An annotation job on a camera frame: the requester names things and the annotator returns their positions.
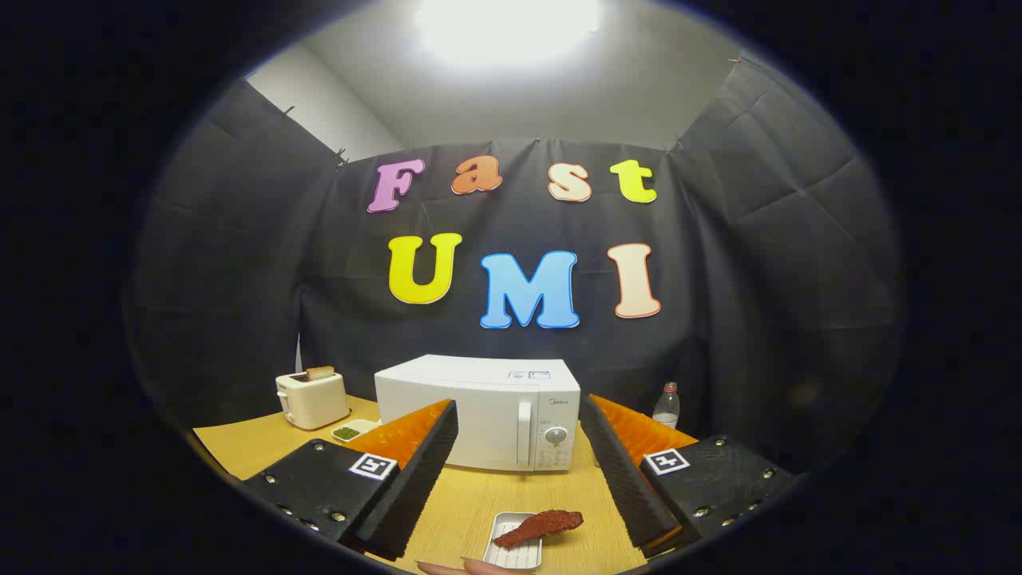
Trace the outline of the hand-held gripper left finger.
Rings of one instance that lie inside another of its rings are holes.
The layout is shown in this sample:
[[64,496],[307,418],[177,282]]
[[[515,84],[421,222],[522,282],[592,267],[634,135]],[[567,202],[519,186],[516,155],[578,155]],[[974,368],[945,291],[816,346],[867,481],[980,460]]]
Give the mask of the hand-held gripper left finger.
[[244,486],[295,526],[394,560],[404,556],[457,436],[456,401],[444,399],[344,445],[307,441]]

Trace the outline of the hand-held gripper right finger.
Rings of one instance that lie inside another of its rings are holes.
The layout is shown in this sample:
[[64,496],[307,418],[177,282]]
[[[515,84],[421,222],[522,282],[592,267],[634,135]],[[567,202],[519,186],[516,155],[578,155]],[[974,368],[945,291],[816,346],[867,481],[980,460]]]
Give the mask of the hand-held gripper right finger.
[[729,434],[698,440],[597,395],[580,401],[580,429],[645,557],[733,531],[799,478]]

